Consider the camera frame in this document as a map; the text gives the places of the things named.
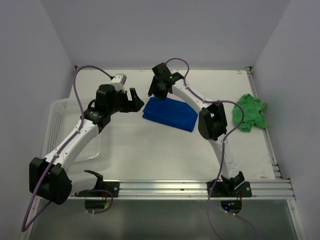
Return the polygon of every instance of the crumpled green cloth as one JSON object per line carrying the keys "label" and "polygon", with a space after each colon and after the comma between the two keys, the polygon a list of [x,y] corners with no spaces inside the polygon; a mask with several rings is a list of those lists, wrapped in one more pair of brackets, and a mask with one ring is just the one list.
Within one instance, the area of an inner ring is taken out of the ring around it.
{"label": "crumpled green cloth", "polygon": [[[240,104],[244,110],[244,121],[239,127],[241,132],[250,133],[253,125],[256,125],[261,129],[268,127],[265,116],[261,113],[267,105],[265,103],[262,104],[259,98],[255,98],[250,94],[245,94],[237,101],[237,103]],[[242,112],[236,105],[233,108],[232,115],[233,122],[235,124],[240,123]]]}

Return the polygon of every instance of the wire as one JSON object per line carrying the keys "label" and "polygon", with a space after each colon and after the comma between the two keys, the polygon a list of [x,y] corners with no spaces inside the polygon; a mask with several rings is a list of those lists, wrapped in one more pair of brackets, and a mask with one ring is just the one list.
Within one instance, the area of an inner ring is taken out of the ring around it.
{"label": "wire", "polygon": [[87,193],[96,193],[96,192],[101,192],[101,193],[106,193],[109,194],[109,196],[111,197],[111,201],[110,201],[110,205],[108,207],[105,207],[103,210],[101,211],[88,211],[89,213],[92,214],[102,214],[104,212],[106,212],[107,210],[109,210],[109,208],[111,207],[112,203],[114,202],[114,196],[112,195],[111,192],[109,192],[108,190],[104,190],[104,189],[94,189],[94,190],[87,190]]}
{"label": "wire", "polygon": [[[78,128],[78,130],[80,131],[84,125],[84,121],[85,121],[85,117],[84,117],[84,109],[82,107],[82,104],[80,102],[80,99],[79,99],[79,95],[78,95],[78,92],[77,92],[77,88],[76,88],[76,78],[77,78],[77,75],[78,73],[82,70],[82,69],[85,69],[85,68],[93,68],[93,69],[97,69],[101,72],[103,72],[104,74],[106,74],[109,78],[113,78],[110,74],[108,74],[107,72],[105,72],[104,70],[102,70],[101,68],[99,67],[96,67],[96,66],[92,66],[92,65],[85,65],[85,66],[81,66],[81,67],[78,67],[78,69],[75,71],[75,74],[74,74],[74,78],[73,78],[73,90],[74,90],[74,95],[75,95],[75,98],[79,104],[79,107],[80,107],[80,111],[81,111],[81,123],[80,123],[80,126]],[[58,151],[56,152],[57,155],[59,155],[62,150],[66,147],[66,145],[68,143],[70,143],[70,141],[78,134],[77,131],[75,131],[65,142],[64,144],[58,149]],[[39,181],[37,182],[34,190],[33,190],[33,193],[32,193],[32,196],[31,196],[31,199],[30,199],[30,202],[28,204],[28,207],[26,209],[26,212],[25,212],[25,215],[24,215],[24,218],[23,218],[23,222],[22,222],[22,228],[21,228],[21,232],[25,232],[30,226],[31,224],[37,219],[37,217],[39,217],[39,215],[51,204],[51,201],[49,201],[46,205],[43,206],[42,209],[40,209],[36,215],[29,221],[29,223],[27,224],[27,220],[28,220],[28,217],[29,217],[29,214],[30,214],[30,211],[31,211],[31,207],[35,201],[35,198],[36,198],[36,195],[37,195],[37,192],[40,188],[40,185],[41,183],[43,182],[45,176],[47,175],[47,173],[49,172],[51,166],[53,165],[53,163],[55,162],[55,160],[57,159],[56,156],[54,156],[52,158],[52,160],[49,162],[48,166],[46,167],[46,169],[44,170],[43,174],[41,175]]]}
{"label": "wire", "polygon": [[[189,84],[187,82],[187,75],[190,71],[190,66],[188,64],[187,61],[185,61],[184,59],[182,58],[179,58],[179,57],[174,57],[174,58],[170,58],[168,61],[165,62],[165,65],[167,65],[169,62],[171,62],[172,60],[178,60],[178,61],[181,61],[181,62],[184,62],[186,67],[187,67],[187,70],[186,70],[186,73],[184,74],[184,77],[183,77],[183,84],[184,86],[188,89],[188,91],[190,93],[192,93],[197,99],[199,99],[200,101],[202,101],[203,103],[206,103],[206,104],[216,104],[216,103],[228,103],[228,104],[233,104],[235,106],[237,106],[240,110],[241,110],[241,113],[242,113],[242,118],[241,118],[241,121],[234,127],[232,128],[223,138],[223,141],[222,141],[222,157],[221,157],[221,164],[220,164],[220,169],[219,169],[219,172],[213,182],[213,185],[210,189],[210,192],[209,192],[209,195],[208,195],[208,200],[207,200],[207,205],[206,205],[206,215],[208,217],[208,221],[209,221],[209,224],[212,228],[212,230],[214,231],[214,233],[220,238],[220,239],[224,239],[219,233],[218,231],[216,230],[212,220],[211,220],[211,217],[210,217],[210,196],[212,195],[213,191],[214,191],[214,188],[218,182],[218,179],[221,175],[221,172],[222,172],[222,168],[223,168],[223,164],[224,164],[224,160],[225,160],[225,141],[227,139],[227,137],[232,134],[238,127],[240,127],[240,125],[243,123],[244,119],[245,119],[245,111],[244,109],[237,103],[237,102],[234,102],[234,101],[230,101],[230,100],[217,100],[217,101],[207,101],[205,99],[202,99],[202,97],[200,97],[199,95],[197,95],[190,87],[189,87]],[[258,240],[259,239],[259,235],[258,235],[258,232],[255,228],[255,226],[246,218],[244,218],[243,216],[240,216],[240,215],[236,215],[238,218],[246,221],[254,230],[254,234],[255,234],[255,239]]]}

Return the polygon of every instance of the folded blue cloth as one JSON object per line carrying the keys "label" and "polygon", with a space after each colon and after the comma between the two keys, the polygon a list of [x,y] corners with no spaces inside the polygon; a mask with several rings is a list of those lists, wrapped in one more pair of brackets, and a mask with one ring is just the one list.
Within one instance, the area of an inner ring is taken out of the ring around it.
{"label": "folded blue cloth", "polygon": [[151,97],[143,110],[143,118],[150,121],[192,132],[198,114],[187,103],[171,98],[158,100]]}

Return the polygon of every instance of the white table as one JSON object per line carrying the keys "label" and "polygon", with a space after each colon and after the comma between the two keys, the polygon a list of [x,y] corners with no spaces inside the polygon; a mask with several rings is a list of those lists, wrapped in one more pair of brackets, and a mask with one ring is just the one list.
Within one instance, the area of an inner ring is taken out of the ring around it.
{"label": "white table", "polygon": [[[153,78],[151,70],[106,70],[111,75],[127,76],[125,87],[135,88],[146,104]],[[237,101],[243,94],[252,93],[247,73],[235,70],[191,70],[188,82],[212,100]],[[76,86],[80,98],[96,96],[101,84],[110,79],[98,70],[80,71]],[[172,94],[168,97],[178,99]],[[75,98],[73,89],[70,98]],[[232,121],[232,104],[224,104],[228,130]],[[192,133],[155,123],[137,113],[116,113],[101,132],[102,151],[96,159],[75,163],[69,173],[89,169],[113,180],[208,180],[219,170],[218,160],[198,132]],[[275,179],[271,158],[263,131],[253,127],[251,133],[239,130],[230,135],[229,144],[247,180]]]}

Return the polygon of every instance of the white plastic basket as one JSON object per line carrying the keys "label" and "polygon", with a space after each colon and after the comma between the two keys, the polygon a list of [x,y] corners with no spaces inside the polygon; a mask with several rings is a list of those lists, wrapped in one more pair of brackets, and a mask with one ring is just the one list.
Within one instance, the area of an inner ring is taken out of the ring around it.
{"label": "white plastic basket", "polygon": [[[83,109],[87,109],[87,106],[92,99],[93,98],[84,98],[80,100]],[[42,157],[50,153],[67,137],[80,120],[80,116],[80,108],[76,99],[65,98],[54,101],[51,104],[44,137]],[[101,151],[101,145],[101,136],[99,134],[80,152],[75,159],[75,162],[97,158]]]}

